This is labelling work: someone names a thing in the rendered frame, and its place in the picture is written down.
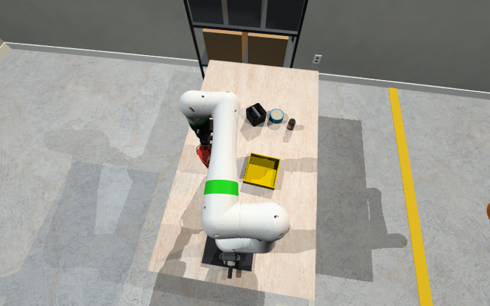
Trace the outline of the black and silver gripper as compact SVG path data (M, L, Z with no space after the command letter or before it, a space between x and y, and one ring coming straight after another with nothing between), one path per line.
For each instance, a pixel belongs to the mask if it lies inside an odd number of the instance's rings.
M212 141L213 140L213 119L209 119L208 121L201 126L193 126L189 123L191 129L195 131L196 136L200 140L201 145L209 145L210 148L212 148Z

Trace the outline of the yellow flat block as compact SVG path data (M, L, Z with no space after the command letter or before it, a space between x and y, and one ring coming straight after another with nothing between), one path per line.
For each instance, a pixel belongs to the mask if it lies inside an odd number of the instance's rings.
M243 183L274 190L280 160L275 157L250 153Z

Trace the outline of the blue and grey round tin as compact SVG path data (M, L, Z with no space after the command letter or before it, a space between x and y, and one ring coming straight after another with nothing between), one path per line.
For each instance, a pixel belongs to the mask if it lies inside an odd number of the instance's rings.
M279 124L282 122L284 118L284 113L282 110L280 109L273 109L271 110L270 112L270 121L275 123L275 124Z

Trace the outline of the orange paprika spice jar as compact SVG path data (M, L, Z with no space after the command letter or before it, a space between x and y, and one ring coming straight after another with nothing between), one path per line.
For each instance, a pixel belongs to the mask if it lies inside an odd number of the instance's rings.
M295 126L295 123L296 123L295 119L291 118L291 119L289 120L289 122L288 122L287 128L288 128L289 130L293 130L293 128L294 128L294 126Z

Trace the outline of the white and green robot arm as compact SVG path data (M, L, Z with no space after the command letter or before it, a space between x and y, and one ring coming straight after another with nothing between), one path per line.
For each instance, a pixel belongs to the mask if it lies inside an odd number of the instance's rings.
M264 241L283 238L290 218L285 208L275 202L239 203L236 143L241 104L238 96L228 91L190 90L181 96L179 107L193 126L204 125L208 118L213 118L201 224L223 251L219 259L224 264L227 261L227 278L232 278L233 266L240 261L238 253L271 252L275 244L270 246Z

